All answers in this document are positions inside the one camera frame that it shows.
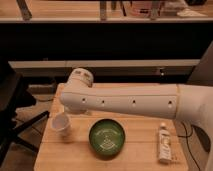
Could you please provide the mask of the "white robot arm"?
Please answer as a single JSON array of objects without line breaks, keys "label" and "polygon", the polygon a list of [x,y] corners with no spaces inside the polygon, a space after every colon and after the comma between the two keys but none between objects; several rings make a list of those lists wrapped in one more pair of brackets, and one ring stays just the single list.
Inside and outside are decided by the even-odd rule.
[{"label": "white robot arm", "polygon": [[61,92],[60,102],[72,112],[96,110],[188,122],[210,139],[205,171],[213,171],[213,87],[159,84],[95,88],[93,74],[74,69]]}]

